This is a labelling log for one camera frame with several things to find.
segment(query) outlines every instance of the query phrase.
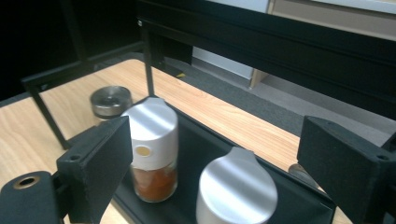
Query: black metal frame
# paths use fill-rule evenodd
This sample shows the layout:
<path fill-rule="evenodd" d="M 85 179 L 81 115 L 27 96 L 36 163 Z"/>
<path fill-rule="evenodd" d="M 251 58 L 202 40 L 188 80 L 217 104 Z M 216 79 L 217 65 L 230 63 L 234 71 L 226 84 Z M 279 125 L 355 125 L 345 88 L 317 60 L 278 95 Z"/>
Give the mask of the black metal frame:
<path fill-rule="evenodd" d="M 60 128 L 56 124 L 55 119 L 48 110 L 44 100 L 41 98 L 40 92 L 62 85 L 65 82 L 74 80 L 76 78 L 88 75 L 94 72 L 94 66 L 96 64 L 105 60 L 115 58 L 127 52 L 142 50 L 144 43 L 143 41 L 138 41 L 122 48 L 113 49 L 100 55 L 88 57 L 70 0 L 60 0 L 60 3 L 69 34 L 73 40 L 75 52 L 78 56 L 78 61 L 23 78 L 21 82 L 24 88 L 35 100 L 35 103 L 37 104 L 62 147 L 64 149 L 68 149 L 71 147 L 71 144 L 64 138 Z"/>
<path fill-rule="evenodd" d="M 175 39 L 396 119 L 396 42 L 208 1 L 137 6 L 150 44 Z"/>

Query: white cap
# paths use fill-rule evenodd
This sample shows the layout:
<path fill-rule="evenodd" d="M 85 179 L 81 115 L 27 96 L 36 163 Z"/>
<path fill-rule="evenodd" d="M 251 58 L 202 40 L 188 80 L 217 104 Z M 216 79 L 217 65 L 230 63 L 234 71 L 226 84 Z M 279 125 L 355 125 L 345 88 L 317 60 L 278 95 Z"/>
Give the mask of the white cap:
<path fill-rule="evenodd" d="M 196 218 L 198 223 L 267 223 L 276 210 L 272 177 L 252 151 L 233 147 L 202 171 Z"/>
<path fill-rule="evenodd" d="M 122 115 L 129 116 L 135 168 L 156 170 L 177 159 L 177 114 L 163 99 L 149 97 Z"/>

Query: silver lid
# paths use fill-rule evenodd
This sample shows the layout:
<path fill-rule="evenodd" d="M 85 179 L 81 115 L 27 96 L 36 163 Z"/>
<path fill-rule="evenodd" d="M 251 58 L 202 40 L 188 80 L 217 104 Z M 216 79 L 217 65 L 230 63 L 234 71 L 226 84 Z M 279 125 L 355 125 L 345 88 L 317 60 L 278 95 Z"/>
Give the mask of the silver lid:
<path fill-rule="evenodd" d="M 91 95 L 93 114 L 100 119 L 119 117 L 132 106 L 131 93 L 121 86 L 108 86 Z"/>
<path fill-rule="evenodd" d="M 274 180 L 251 151 L 233 147 L 201 174 L 198 223 L 266 223 L 276 205 Z"/>

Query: black tray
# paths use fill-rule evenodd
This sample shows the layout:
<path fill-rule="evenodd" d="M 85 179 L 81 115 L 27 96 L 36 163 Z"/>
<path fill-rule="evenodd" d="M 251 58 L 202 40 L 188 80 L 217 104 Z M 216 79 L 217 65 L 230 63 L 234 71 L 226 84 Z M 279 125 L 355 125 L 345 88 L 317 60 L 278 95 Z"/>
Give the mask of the black tray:
<path fill-rule="evenodd" d="M 208 163 L 237 146 L 175 110 L 179 120 L 178 186 L 175 194 L 162 203 L 145 203 L 134 194 L 132 176 L 128 173 L 114 196 L 120 208 L 136 224 L 196 223 L 195 206 L 201 172 Z M 335 204 L 326 194 L 268 161 L 256 158 L 275 180 L 278 191 L 278 205 L 269 223 L 332 223 Z"/>

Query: light wood surface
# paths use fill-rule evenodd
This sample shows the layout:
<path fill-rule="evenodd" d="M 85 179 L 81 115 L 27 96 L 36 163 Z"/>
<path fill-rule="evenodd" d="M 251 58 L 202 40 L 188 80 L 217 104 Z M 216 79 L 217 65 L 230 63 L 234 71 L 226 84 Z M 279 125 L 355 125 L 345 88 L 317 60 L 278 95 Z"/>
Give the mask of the light wood surface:
<path fill-rule="evenodd" d="M 144 65 L 138 60 L 119 63 L 41 93 L 66 139 L 98 122 L 90 95 L 99 88 L 120 85 L 134 102 L 148 96 Z M 287 171 L 297 162 L 299 138 L 276 126 L 200 91 L 182 80 L 153 70 L 157 96 L 207 127 L 253 150 L 258 156 Z M 33 171 L 56 171 L 64 153 L 32 98 L 0 108 L 0 186 Z M 102 223 L 127 223 L 111 204 Z M 350 223 L 337 211 L 334 223 Z"/>

